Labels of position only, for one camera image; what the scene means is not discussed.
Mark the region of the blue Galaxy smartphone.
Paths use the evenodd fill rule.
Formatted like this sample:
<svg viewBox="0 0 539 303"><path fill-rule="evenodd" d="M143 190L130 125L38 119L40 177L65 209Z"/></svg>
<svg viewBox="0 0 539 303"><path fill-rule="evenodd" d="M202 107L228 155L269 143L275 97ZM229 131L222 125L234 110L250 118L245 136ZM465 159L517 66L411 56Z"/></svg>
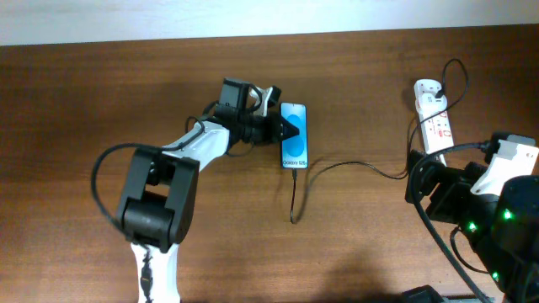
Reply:
<svg viewBox="0 0 539 303"><path fill-rule="evenodd" d="M285 140L281 142L281 166L289 169L308 168L307 107L304 104L283 103L280 113L297 132L283 124Z"/></svg>

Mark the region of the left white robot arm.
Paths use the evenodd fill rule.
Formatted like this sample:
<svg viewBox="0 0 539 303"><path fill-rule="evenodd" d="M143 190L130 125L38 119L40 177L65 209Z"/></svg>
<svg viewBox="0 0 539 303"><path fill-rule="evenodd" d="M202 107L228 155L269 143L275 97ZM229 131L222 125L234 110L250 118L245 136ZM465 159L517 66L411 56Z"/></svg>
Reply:
<svg viewBox="0 0 539 303"><path fill-rule="evenodd" d="M278 111L280 89L226 77L219 99L166 146L135 149L116 212L136 256L140 302L178 302L180 243L194 214L200 172L242 141L265 146L302 138L299 114Z"/></svg>

